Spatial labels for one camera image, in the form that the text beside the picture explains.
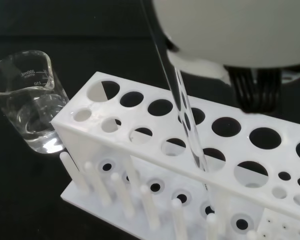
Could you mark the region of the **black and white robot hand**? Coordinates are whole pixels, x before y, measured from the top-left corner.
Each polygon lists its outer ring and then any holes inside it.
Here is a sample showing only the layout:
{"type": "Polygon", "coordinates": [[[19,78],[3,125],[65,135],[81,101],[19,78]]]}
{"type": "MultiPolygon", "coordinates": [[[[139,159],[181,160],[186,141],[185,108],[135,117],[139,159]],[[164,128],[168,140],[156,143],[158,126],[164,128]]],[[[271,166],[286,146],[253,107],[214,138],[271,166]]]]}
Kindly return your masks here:
{"type": "Polygon", "coordinates": [[[281,87],[300,78],[300,0],[153,0],[179,110],[182,73],[232,87],[245,113],[274,111],[281,87]]]}

